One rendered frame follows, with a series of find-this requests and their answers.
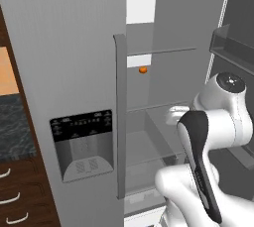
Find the grey fridge door with dispenser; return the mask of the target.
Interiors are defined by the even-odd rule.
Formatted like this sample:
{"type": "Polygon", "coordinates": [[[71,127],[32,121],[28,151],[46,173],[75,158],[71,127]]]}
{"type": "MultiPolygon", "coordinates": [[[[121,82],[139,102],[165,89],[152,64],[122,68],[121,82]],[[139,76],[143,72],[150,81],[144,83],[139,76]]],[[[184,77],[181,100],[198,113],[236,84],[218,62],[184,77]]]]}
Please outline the grey fridge door with dispenser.
{"type": "Polygon", "coordinates": [[[62,227],[124,227],[117,173],[62,181],[50,121],[116,108],[126,0],[0,0],[62,227]]]}

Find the dark fridge door bin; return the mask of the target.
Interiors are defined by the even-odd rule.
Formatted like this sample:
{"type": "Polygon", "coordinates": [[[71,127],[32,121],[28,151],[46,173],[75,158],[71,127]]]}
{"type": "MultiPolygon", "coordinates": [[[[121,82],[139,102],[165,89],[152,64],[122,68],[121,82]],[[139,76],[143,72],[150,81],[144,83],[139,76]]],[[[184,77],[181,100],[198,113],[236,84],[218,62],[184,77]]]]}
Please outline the dark fridge door bin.
{"type": "Polygon", "coordinates": [[[254,74],[254,47],[229,37],[229,28],[225,25],[213,31],[209,51],[254,74]]]}

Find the grey fridge body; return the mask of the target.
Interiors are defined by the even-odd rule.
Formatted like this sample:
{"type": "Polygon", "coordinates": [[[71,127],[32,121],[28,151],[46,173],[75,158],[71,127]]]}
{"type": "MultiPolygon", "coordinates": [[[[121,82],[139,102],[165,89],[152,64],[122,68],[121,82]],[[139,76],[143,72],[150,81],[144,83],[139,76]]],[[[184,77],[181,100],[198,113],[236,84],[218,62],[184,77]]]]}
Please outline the grey fridge body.
{"type": "MultiPolygon", "coordinates": [[[[154,23],[159,30],[190,37],[196,49],[128,55],[127,110],[194,99],[207,79],[208,47],[222,4],[223,0],[128,0],[127,25],[154,23]],[[140,66],[146,66],[147,73],[140,73],[140,66]]],[[[126,167],[124,227],[158,225],[167,205],[155,187],[158,170],[131,174],[126,167]]]]}

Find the open grey fridge door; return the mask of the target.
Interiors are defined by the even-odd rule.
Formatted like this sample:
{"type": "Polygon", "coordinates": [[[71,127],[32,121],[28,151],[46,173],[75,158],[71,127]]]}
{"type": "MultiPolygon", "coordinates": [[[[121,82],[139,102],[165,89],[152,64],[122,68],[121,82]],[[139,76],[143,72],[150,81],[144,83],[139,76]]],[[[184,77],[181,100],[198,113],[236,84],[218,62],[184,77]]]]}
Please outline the open grey fridge door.
{"type": "MultiPolygon", "coordinates": [[[[229,37],[254,47],[254,0],[226,0],[222,23],[230,25],[229,37]]],[[[253,136],[246,146],[221,149],[209,153],[211,162],[220,173],[220,188],[231,195],[254,201],[254,74],[214,56],[208,75],[232,72],[247,85],[246,105],[253,119],[253,136]]]]}

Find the glass fridge shelf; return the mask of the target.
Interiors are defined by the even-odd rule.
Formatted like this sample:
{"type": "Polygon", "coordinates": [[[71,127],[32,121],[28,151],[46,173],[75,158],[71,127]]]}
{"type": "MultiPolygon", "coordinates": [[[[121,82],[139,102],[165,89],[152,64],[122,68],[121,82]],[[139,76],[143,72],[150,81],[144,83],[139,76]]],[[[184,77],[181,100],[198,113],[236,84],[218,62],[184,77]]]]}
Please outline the glass fridge shelf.
{"type": "Polygon", "coordinates": [[[137,107],[137,108],[132,108],[128,109],[126,113],[131,113],[131,112],[136,112],[136,111],[143,111],[143,110],[148,110],[148,109],[154,109],[154,108],[160,108],[164,106],[189,106],[191,103],[189,101],[178,101],[178,102],[168,102],[164,104],[155,104],[155,105],[149,105],[149,106],[143,106],[143,107],[137,107]]]}
{"type": "Polygon", "coordinates": [[[164,31],[154,23],[128,24],[126,29],[129,56],[195,50],[191,38],[177,31],[164,31]]]}

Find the clear fridge crisper drawer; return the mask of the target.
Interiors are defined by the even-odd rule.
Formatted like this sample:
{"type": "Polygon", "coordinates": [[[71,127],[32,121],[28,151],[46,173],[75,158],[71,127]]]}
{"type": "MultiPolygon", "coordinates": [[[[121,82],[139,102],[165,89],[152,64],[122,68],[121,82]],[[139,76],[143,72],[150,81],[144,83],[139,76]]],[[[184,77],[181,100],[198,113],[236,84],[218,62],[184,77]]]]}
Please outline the clear fridge crisper drawer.
{"type": "Polygon", "coordinates": [[[141,174],[186,162],[175,125],[166,124],[169,106],[127,112],[126,167],[141,174]]]}

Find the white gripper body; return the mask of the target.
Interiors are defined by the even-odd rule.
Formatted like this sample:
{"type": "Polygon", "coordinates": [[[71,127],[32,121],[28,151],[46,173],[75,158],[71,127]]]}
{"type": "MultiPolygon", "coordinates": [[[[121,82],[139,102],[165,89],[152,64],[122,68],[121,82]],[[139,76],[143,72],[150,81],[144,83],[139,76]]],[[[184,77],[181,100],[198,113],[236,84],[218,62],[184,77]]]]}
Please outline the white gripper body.
{"type": "Polygon", "coordinates": [[[188,106],[173,106],[166,113],[166,124],[176,125],[181,117],[190,110],[188,106]]]}

